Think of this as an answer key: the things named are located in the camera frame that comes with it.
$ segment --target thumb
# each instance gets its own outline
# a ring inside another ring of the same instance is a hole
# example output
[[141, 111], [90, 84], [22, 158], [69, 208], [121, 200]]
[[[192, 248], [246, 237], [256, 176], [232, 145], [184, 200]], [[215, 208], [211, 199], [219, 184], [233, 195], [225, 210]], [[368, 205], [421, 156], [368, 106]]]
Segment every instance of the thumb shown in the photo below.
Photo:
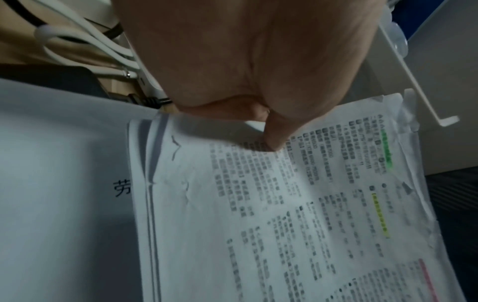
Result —
[[308, 121], [296, 121], [270, 111], [265, 121], [264, 141], [274, 151], [280, 150], [295, 131]]

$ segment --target white cable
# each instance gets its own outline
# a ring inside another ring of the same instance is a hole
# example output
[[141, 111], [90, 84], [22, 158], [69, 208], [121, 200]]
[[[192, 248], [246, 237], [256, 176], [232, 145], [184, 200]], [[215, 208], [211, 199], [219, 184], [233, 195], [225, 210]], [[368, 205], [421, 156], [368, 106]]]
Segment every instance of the white cable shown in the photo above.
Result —
[[117, 53], [120, 53], [127, 57], [132, 57], [133, 53], [131, 50], [119, 46], [118, 44], [111, 41], [108, 37], [106, 37], [103, 33], [97, 30], [93, 25], [91, 25], [88, 21], [86, 21], [83, 17], [78, 15], [74, 10], [64, 5], [62, 2], [58, 0], [35, 0], [36, 2], [46, 6], [54, 10], [55, 12], [65, 16], [67, 19], [73, 21], [81, 28], [85, 29], [88, 33], [90, 33], [93, 37], [97, 40], [111, 48]]
[[137, 78], [137, 73], [134, 71], [128, 71], [128, 70], [121, 70], [121, 69], [115, 69], [115, 68], [110, 68], [110, 67], [102, 67], [102, 66], [94, 66], [94, 65], [89, 65], [89, 64], [83, 64], [79, 62], [72, 61], [70, 59], [67, 59], [65, 57], [62, 57], [53, 51], [51, 51], [47, 46], [46, 43], [48, 40], [51, 38], [56, 38], [56, 37], [71, 37], [71, 38], [76, 38], [85, 42], [88, 42], [92, 44], [93, 46], [98, 47], [108, 55], [112, 56], [114, 59], [116, 59], [118, 62], [121, 64], [128, 66], [132, 69], [139, 69], [138, 63], [135, 61], [131, 61], [128, 59], [125, 59], [124, 57], [120, 56], [110, 48], [108, 48], [106, 45], [95, 39], [94, 37], [88, 35], [85, 32], [82, 32], [80, 30], [77, 30], [75, 28], [68, 28], [64, 26], [51, 26], [51, 25], [42, 25], [39, 28], [35, 30], [33, 33], [35, 38], [38, 40], [38, 42], [41, 44], [44, 52], [53, 60], [56, 62], [67, 65], [67, 66], [82, 66], [86, 67], [89, 70], [91, 70], [94, 74], [97, 75], [108, 75], [108, 76], [120, 76], [120, 77], [126, 77], [129, 79], [136, 79]]

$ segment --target hand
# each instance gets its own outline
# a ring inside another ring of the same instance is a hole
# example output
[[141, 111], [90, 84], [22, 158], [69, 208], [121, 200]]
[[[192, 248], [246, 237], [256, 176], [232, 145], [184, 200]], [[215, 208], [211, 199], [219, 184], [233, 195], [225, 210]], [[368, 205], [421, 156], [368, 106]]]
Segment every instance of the hand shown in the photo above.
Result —
[[278, 150], [344, 97], [383, 0], [116, 0], [130, 43], [177, 107], [265, 121]]

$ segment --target finger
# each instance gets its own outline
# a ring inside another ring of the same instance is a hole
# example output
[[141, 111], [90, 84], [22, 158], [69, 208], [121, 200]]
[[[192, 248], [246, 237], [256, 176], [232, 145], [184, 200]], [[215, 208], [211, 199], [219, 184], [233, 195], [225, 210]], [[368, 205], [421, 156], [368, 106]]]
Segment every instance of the finger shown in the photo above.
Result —
[[308, 121], [294, 121], [270, 111], [265, 121], [264, 141], [274, 151], [280, 150], [295, 131]]
[[226, 120], [266, 121], [269, 112], [254, 96], [236, 96], [197, 107], [176, 106], [187, 114]]

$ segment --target paper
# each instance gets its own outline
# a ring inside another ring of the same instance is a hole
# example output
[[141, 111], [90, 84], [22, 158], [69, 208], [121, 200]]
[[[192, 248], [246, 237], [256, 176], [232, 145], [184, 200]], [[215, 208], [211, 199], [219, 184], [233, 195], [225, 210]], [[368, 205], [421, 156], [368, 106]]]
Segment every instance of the paper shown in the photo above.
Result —
[[146, 301], [465, 301], [428, 200], [414, 97], [339, 106], [275, 153], [245, 123], [153, 121], [144, 155], [130, 153], [135, 208], [154, 220], [138, 222], [141, 263], [157, 261], [142, 271]]
[[125, 128], [156, 111], [0, 80], [0, 301], [140, 301]]

